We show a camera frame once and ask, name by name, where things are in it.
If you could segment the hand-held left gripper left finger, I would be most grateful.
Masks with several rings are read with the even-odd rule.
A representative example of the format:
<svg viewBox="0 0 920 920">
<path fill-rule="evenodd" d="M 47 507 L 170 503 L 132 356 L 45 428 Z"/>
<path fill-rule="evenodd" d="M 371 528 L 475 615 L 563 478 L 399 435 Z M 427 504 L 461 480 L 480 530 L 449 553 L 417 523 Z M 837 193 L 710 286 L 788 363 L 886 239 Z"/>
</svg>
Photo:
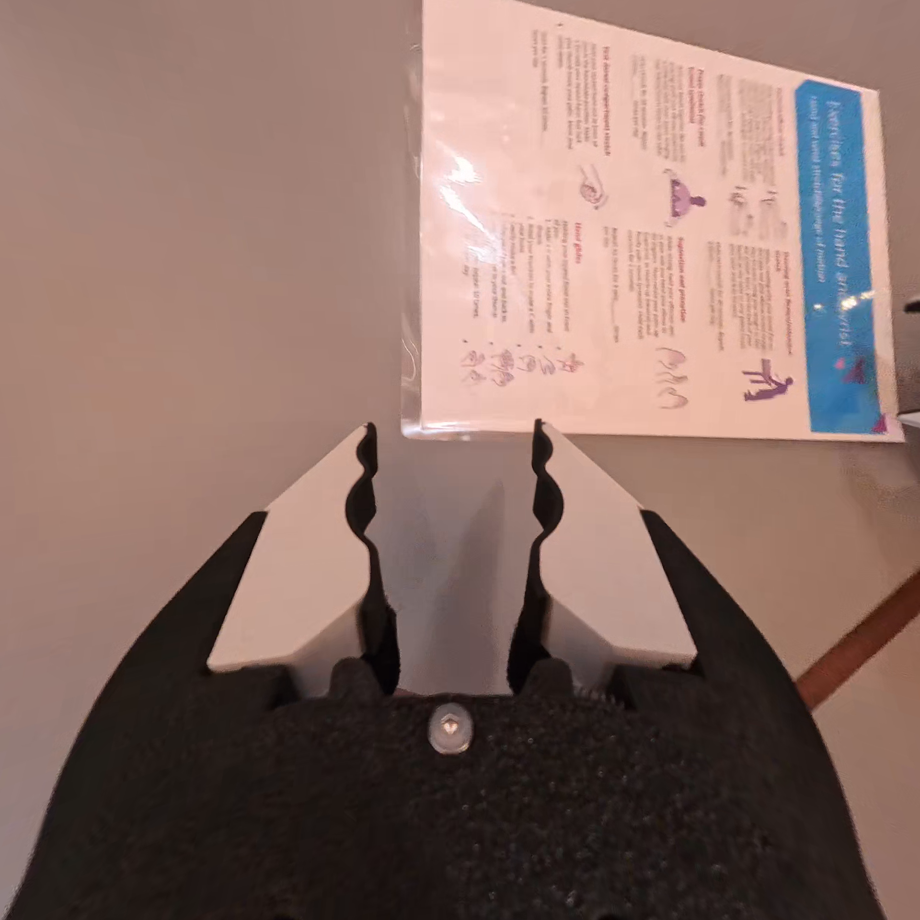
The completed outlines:
<svg viewBox="0 0 920 920">
<path fill-rule="evenodd" d="M 359 426 L 271 501 L 207 661 L 212 673 L 282 666 L 302 696 L 327 696 L 339 661 L 397 688 L 397 616 L 374 520 L 377 432 Z"/>
</svg>

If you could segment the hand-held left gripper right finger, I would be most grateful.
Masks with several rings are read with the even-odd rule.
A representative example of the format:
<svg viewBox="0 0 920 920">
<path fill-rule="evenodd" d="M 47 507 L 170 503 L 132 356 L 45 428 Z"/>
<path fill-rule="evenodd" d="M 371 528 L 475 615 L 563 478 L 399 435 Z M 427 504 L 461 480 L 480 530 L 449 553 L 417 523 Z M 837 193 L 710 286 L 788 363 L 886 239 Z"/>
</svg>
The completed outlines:
<svg viewBox="0 0 920 920">
<path fill-rule="evenodd" d="M 512 693 L 551 658 L 590 691 L 621 665 L 688 670 L 696 644 L 642 505 L 546 420 L 535 420 L 532 469 L 540 530 L 508 654 Z"/>
</svg>

